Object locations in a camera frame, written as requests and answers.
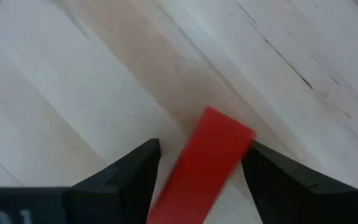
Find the red block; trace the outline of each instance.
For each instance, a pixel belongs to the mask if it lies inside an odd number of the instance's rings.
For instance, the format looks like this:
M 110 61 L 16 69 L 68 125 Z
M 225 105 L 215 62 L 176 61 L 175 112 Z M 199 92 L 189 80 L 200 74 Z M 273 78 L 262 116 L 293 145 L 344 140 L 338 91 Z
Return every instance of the red block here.
M 202 224 L 253 137 L 251 129 L 206 108 L 147 223 Z

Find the red wooden block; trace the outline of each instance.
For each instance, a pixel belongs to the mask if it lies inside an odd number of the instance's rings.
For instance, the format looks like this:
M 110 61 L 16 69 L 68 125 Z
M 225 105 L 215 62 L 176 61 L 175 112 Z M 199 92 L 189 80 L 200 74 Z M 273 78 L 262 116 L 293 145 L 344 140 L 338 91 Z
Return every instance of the red wooden block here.
M 206 108 L 147 223 L 202 224 L 253 137 L 251 129 Z

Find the black plastic object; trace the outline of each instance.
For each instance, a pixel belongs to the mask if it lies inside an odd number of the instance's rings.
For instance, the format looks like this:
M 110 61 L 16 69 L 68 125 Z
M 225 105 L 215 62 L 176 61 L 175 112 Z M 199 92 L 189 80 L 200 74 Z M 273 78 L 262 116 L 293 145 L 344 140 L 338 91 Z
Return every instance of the black plastic object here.
M 257 142 L 242 166 L 264 224 L 358 224 L 357 189 Z
M 73 187 L 0 188 L 0 224 L 146 223 L 160 156 L 151 139 Z

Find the wooden floor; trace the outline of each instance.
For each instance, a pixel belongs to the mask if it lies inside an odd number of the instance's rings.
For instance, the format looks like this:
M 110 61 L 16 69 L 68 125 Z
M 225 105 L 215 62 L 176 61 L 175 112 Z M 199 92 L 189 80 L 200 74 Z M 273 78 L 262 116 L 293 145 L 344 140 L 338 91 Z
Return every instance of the wooden floor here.
M 0 186 L 72 185 L 149 138 L 158 195 L 203 108 L 358 188 L 351 0 L 2 0 Z M 261 223 L 237 170 L 205 223 Z

